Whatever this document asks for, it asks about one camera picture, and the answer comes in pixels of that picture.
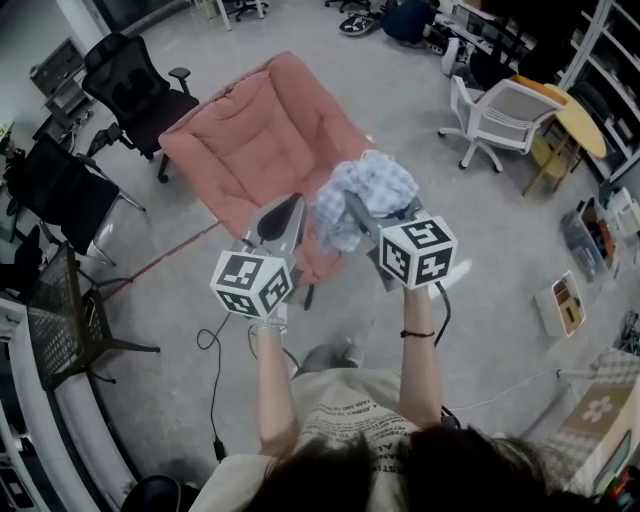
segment concrete floor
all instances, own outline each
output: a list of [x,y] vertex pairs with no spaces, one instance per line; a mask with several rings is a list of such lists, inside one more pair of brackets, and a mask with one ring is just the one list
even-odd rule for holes
[[[383,151],[394,155],[421,188],[421,198],[458,237],[458,262],[467,272],[449,288],[453,319],[438,347],[445,403],[452,409],[487,400],[529,375],[558,367],[583,368],[610,346],[621,319],[638,300],[637,274],[628,272],[609,291],[587,285],[559,231],[561,216],[597,190],[585,164],[551,196],[542,190],[523,199],[535,175],[528,158],[501,152],[496,175],[478,153],[458,169],[464,141],[441,140],[436,130],[454,126],[449,80],[439,59],[402,48],[383,32],[349,39],[338,32],[344,15],[321,0],[273,0],[264,20],[246,16],[227,33],[219,19],[193,9],[144,34],[160,72],[192,70],[189,85],[200,100],[236,76],[286,49],[295,51],[335,95],[347,114]],[[96,106],[77,150],[112,119]],[[104,247],[118,267],[102,276],[132,275],[215,223],[175,168],[170,181],[155,179],[156,166],[122,146],[97,156],[104,170],[148,208],[143,215],[124,202],[113,215]],[[100,384],[113,425],[143,475],[168,473],[203,483],[215,467],[209,406],[217,351],[201,352],[196,333],[215,330],[224,311],[209,289],[218,254],[231,237],[222,227],[199,236],[162,259],[107,301],[112,330],[124,339],[159,345],[160,354],[105,356],[95,370],[118,380]],[[344,258],[341,270],[317,289],[304,312],[304,290],[293,299],[286,335],[299,358],[313,346],[348,332],[368,333],[365,366],[398,370],[401,301],[386,294],[365,248]],[[546,336],[533,294],[567,269],[583,293],[587,319],[570,339]],[[434,302],[436,321],[444,318]],[[247,323],[233,317],[221,334],[223,369],[216,425],[230,453],[257,449],[254,422],[255,362],[247,348]],[[558,398],[545,421],[530,427]],[[458,411],[463,423],[492,433],[527,433],[542,439],[574,404],[566,385],[549,372],[501,399]]]

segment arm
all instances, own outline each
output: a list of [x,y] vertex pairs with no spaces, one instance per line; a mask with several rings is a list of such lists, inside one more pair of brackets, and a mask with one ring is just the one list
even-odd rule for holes
[[258,354],[258,430],[263,455],[285,456],[300,434],[291,380],[277,327],[256,331]]
[[[431,299],[426,286],[404,289],[404,328],[422,334],[433,332]],[[434,341],[435,335],[404,339],[399,412],[419,427],[440,423],[442,383]]]

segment mesh chair back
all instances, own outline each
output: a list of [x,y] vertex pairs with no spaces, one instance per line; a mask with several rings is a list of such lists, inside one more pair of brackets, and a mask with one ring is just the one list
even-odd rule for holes
[[44,222],[60,225],[86,170],[49,136],[43,135],[27,156],[22,172],[7,183],[11,195]]
[[477,105],[484,110],[478,126],[481,132],[519,143],[544,119],[563,108],[511,80],[501,80]]
[[140,36],[110,34],[87,53],[85,67],[82,88],[104,103],[125,130],[170,87],[151,64]]

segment black wristband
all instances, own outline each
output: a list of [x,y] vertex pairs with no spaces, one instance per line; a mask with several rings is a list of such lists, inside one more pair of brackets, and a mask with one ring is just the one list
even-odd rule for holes
[[431,336],[435,336],[435,335],[436,335],[435,332],[431,332],[429,334],[423,334],[420,332],[411,332],[404,329],[400,333],[401,338],[408,338],[409,336],[413,336],[414,338],[430,338]]

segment armchair cushion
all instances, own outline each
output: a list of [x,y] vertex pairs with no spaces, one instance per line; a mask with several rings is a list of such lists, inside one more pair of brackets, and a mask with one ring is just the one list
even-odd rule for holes
[[[193,109],[160,145],[235,237],[276,197],[299,192],[310,203],[338,163],[373,147],[290,52]],[[297,255],[303,283],[318,282],[338,260],[320,251],[312,217]]]

